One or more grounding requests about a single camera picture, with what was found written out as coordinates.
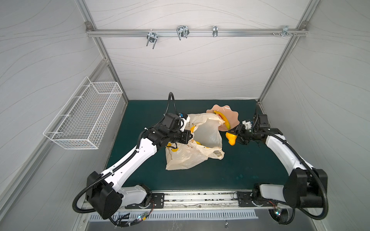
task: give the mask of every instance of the wire basket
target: wire basket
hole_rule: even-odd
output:
[[[98,149],[122,95],[117,82],[81,85],[80,96],[72,96],[44,131],[44,135],[64,149]]]

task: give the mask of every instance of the pink plate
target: pink plate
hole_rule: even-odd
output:
[[[220,107],[217,104],[215,104],[211,109],[207,110],[206,113],[213,113],[213,111],[218,111],[225,115],[225,117],[228,119],[230,123],[230,129],[236,127],[240,123],[238,120],[239,113],[232,111],[230,109],[230,106],[228,105]],[[218,130],[223,132],[228,131],[224,123],[218,127]]]

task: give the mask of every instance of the black mounting plate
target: black mounting plate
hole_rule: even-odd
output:
[[[164,206],[164,193],[152,193],[152,198],[154,202],[154,208],[163,208]],[[129,204],[125,206],[125,209],[133,209],[133,208],[141,208],[141,209],[148,209],[152,208],[153,203],[150,202],[146,208],[139,206],[138,204]]]
[[[236,192],[236,197],[238,200],[238,206],[239,207],[258,207],[255,205],[255,203],[252,202],[252,198],[250,197],[252,192]],[[266,199],[266,201],[259,201],[259,204],[263,202],[263,205],[260,207],[271,207],[272,204],[269,202],[269,200]]]

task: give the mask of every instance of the metal mesh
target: metal mesh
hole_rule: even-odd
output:
[[[97,149],[121,94],[116,82],[90,83],[51,140],[65,149]]]

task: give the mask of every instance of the white wall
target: white wall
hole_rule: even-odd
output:
[[[98,29],[295,28],[309,0],[86,0]],[[287,43],[277,37],[103,38],[129,99],[256,99]]]
[[[368,230],[370,1],[323,0],[263,101],[273,126],[329,176],[328,230]]]
[[[0,194],[102,56],[73,0],[2,1]]]

